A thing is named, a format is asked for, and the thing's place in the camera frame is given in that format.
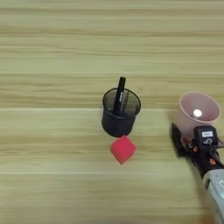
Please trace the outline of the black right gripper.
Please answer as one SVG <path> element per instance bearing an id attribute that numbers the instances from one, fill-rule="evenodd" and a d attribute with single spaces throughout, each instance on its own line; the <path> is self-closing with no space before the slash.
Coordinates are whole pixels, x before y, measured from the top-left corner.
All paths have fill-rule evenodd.
<path id="1" fill-rule="evenodd" d="M 202 178 L 212 170 L 224 169 L 218 152 L 219 148 L 224 148 L 223 142 L 207 145 L 205 149 L 202 149 L 195 142 L 183 139 L 179 128 L 174 123 L 171 124 L 171 140 L 177 156 L 191 158 Z"/>

